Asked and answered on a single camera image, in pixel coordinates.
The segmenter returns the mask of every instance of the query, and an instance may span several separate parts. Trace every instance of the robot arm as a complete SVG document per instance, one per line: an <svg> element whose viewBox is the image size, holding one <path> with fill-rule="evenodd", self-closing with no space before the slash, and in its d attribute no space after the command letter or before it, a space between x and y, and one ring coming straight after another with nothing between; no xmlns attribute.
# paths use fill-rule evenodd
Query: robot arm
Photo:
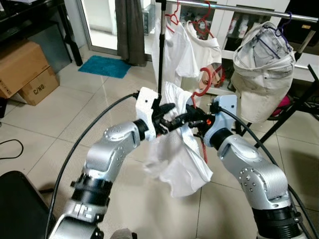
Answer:
<svg viewBox="0 0 319 239"><path fill-rule="evenodd" d="M97 224L107 211L112 185L126 155L142 140L151 141L158 134L168 133L185 123L197 127L204 143L218 150L224 166L242 186L254 213L259 239L305 238L296 223L301 217L291 210L284 173L241 136L231 133L233 118L215 112L215 106L219 106L236 114L236 96L217 97L211 106L214 116L187 106L188 112L171 122L162 117L174 105L159 107L159 101L157 93L142 88L136 104L139 120L106 129L102 138L91 147L80 178L71 184L74 193L50 239L103 238Z"/></svg>

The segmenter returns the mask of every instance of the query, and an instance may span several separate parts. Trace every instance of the black cable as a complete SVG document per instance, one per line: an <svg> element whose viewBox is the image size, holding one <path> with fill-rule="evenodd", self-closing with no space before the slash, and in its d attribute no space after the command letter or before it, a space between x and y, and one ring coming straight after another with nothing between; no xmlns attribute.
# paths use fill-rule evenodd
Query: black cable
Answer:
<svg viewBox="0 0 319 239"><path fill-rule="evenodd" d="M23 144L22 144L19 140L17 140L17 139L10 139L10 140L7 140L7 141L3 141L3 142L0 143L0 145L1 145L1 144L4 144L4 143L11 142L11 141L17 141L17 142L21 145L21 152L20 152L20 154L19 154L18 156L15 156L15 157L0 158L0 160L2 160L2 159L19 158L19 157L22 155L22 153L23 153L23 151L24 151L24 147L23 147Z"/></svg>
<svg viewBox="0 0 319 239"><path fill-rule="evenodd" d="M300 223L299 223L299 226L301 227L301 229L303 230L304 234L306 235L306 237L307 237L308 239L313 239L313 238L310 236L309 232L307 231L307 228L305 227L304 223L300 222Z"/></svg>
<svg viewBox="0 0 319 239"><path fill-rule="evenodd" d="M68 164L74 150L76 149L76 147L78 146L78 144L80 143L80 141L83 139L83 137L87 134L87 132L95 125L95 123L103 116L105 115L110 109L112 109L114 106L116 106L118 103L130 98L130 97L135 97L137 98L138 93L133 93L127 96L124 96L123 98L115 101L113 104L111 104L109 107L107 107L103 112L101 112L96 118L95 120L93 120L93 122L83 131L83 133L80 135L80 137L76 140L76 142L74 143L73 147L71 148L68 156L66 157L66 159L64 160L64 163L60 169L60 172L58 174L58 177L56 178L56 182L54 185L54 191L53 191L53 195L52 195L52 199L51 199L51 204L50 204L50 208L49 208L49 215L48 215L48 221L46 224L46 229L45 229L45 239L48 238L48 234L49 234L49 228L50 228L50 222L53 216L53 208L54 208L54 204L55 204L55 199L56 199L56 195L58 192L58 187L62 178L62 174L66 168L66 165Z"/></svg>
<svg viewBox="0 0 319 239"><path fill-rule="evenodd" d="M239 119L237 116L235 116L233 113L229 112L226 109L223 109L222 107L218 107L219 111L222 111L226 114L228 114L229 116L231 116L232 118L234 118L237 122L239 122L246 130L247 132L249 132L249 134L254 138L254 140L257 142L257 144L262 148L262 150L265 152L265 154L269 157L270 161L275 164L276 166L278 166L277 162L275 161L275 159L273 158L273 156L270 154L270 152L268 151L268 149L263 145L263 143L259 140L259 138L251 131L251 129L249 127L246 126L246 124L244 122L242 122L241 119ZM307 219L307 221L309 222L309 225L312 229L312 231L315 234L316 239L319 239L319 234L316 231L316 228L313 224L313 222L310 219L310 216L304 206L304 204L302 203L301 199L299 198L299 196L297 195L297 193L295 192L295 190L288 184L288 189L289 191L292 193L292 195L294 196L294 198L297 200L300 208L302 209L305 218Z"/></svg>

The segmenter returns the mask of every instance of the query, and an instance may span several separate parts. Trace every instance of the cardboard box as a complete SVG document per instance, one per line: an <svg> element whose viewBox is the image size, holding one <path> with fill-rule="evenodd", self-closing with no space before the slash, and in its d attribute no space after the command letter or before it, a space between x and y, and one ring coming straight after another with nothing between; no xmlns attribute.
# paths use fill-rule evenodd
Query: cardboard box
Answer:
<svg viewBox="0 0 319 239"><path fill-rule="evenodd" d="M10 98L49 67L41 47L19 41L0 48L0 97Z"/></svg>
<svg viewBox="0 0 319 239"><path fill-rule="evenodd" d="M53 69L49 67L40 75L26 84L11 99L36 106L59 86Z"/></svg>

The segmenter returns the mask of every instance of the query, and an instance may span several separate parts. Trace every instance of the black chair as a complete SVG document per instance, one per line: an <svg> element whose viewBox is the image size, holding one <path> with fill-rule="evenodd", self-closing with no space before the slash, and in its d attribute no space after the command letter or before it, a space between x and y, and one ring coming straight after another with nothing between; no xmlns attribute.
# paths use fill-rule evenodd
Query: black chair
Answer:
<svg viewBox="0 0 319 239"><path fill-rule="evenodd" d="M0 177L0 238L43 239L49 209L40 193L21 172L11 171ZM52 218L50 230L55 218Z"/></svg>

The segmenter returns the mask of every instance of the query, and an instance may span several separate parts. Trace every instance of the blue mat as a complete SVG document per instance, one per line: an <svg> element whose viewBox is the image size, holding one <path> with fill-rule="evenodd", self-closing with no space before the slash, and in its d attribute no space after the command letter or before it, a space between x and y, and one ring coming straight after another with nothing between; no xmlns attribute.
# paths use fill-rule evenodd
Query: blue mat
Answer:
<svg viewBox="0 0 319 239"><path fill-rule="evenodd" d="M102 56L92 56L79 69L81 72L92 73L102 76L123 78L131 66L122 60Z"/></svg>

